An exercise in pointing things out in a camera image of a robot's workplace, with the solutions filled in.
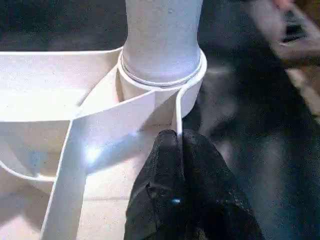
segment white cylinder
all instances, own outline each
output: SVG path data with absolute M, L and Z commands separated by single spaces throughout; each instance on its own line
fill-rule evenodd
M 126 0 L 121 64 L 142 84 L 183 84 L 200 69 L 197 32 L 203 0 Z

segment gloved hand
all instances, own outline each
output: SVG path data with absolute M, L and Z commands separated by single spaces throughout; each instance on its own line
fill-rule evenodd
M 159 133 L 126 217 L 125 240 L 264 239 L 220 153 L 191 130 L 183 132 L 183 161 L 176 133 Z
M 164 130 L 134 182 L 124 239 L 188 239 L 189 212 L 177 135 Z
M 183 132 L 183 162 L 192 215 L 207 238 L 264 239 L 246 195 L 205 136 L 192 130 Z

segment white plastic tray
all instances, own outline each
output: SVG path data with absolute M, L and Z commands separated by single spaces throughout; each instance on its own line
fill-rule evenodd
M 133 182 L 163 129 L 182 133 L 207 69 L 143 88 L 121 49 L 0 53 L 0 239 L 122 239 Z

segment black fabric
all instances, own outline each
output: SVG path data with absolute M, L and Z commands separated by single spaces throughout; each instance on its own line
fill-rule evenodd
M 188 212 L 177 135 L 165 130 L 134 182 L 124 239 L 187 240 Z
M 208 70 L 184 129 L 217 146 L 268 240 L 320 239 L 320 128 L 238 2 L 205 0 Z
M 235 176 L 206 137 L 183 132 L 183 162 L 192 216 L 209 239 L 264 240 Z

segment white plastic part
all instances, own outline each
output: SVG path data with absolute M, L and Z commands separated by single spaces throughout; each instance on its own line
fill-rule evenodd
M 17 158 L 16 162 L 13 162 L 13 158 L 5 162 L 4 176 L 16 179 L 11 190 L 14 192 L 22 189 L 19 195 L 23 199 L 38 201 L 42 198 L 38 192 L 34 194 L 36 199 L 29 196 L 25 190 L 26 183 L 46 192 L 50 192 L 53 184 L 50 198 L 44 198 L 41 202 L 42 205 L 47 203 L 45 215 L 39 213 L 39 218 L 43 216 L 44 219 L 41 234 L 30 227 L 28 239 L 94 240 L 101 237 L 100 233 L 107 239 L 122 238 L 132 184 L 150 153 L 155 137 L 163 129 L 174 129 L 181 137 L 182 117 L 193 107 L 207 69 L 203 53 L 200 66 L 198 73 L 187 83 L 163 89 L 142 87 L 123 74 L 121 64 L 114 64 L 90 90 L 82 105 L 77 106 L 70 119 L 48 121 L 46 117 L 42 117 L 46 121 L 19 122 L 16 118 L 15 121 L 0 122 L 3 149 L 10 143 L 9 138 L 5 137 L 8 136 L 7 133 L 15 138 L 25 136 L 19 150 L 13 151 L 15 157 L 19 155 L 18 152 L 25 153 L 30 149 L 56 151 L 60 149 L 59 144 L 62 148 L 56 177 L 51 176 L 50 181 L 41 179 L 48 177 L 41 171 L 30 173 L 29 168 L 25 167 L 28 166 L 28 160 L 23 164 L 20 161 L 23 157 Z M 36 131 L 41 130 L 41 125 L 45 126 L 44 129 L 51 129 L 51 126 L 60 122 L 68 123 L 63 144 L 63 137 L 57 144 L 49 138 L 47 142 L 33 141 L 26 134 L 29 127 L 30 130 L 33 129 L 33 124 Z M 18 128 L 11 131 L 14 124 Z M 13 229 L 10 223 L 4 228 L 0 226 L 0 237 L 17 235 L 16 232 L 11 232 L 10 235 L 8 229 Z
M 70 120 L 120 51 L 1 52 L 0 167 L 49 194 Z
M 172 87 L 200 69 L 202 0 L 126 0 L 128 37 L 122 67 L 145 85 Z

